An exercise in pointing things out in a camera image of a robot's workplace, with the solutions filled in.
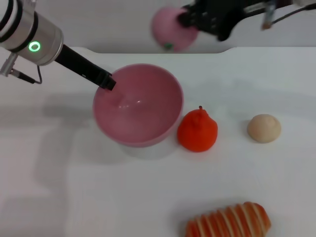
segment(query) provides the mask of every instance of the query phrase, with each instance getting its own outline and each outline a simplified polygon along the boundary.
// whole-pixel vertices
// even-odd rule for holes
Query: white tabletop
[[[43,84],[0,79],[1,237],[183,237],[196,214],[237,202],[263,205],[269,237],[316,235],[316,48],[234,48],[221,54],[97,54],[110,72],[151,63],[172,72],[184,114],[202,105],[219,125],[205,153],[171,136],[145,149],[121,146],[92,116],[96,86],[57,63]],[[0,50],[0,62],[8,52]],[[19,59],[16,69],[37,78]],[[270,144],[245,131],[276,116]]]

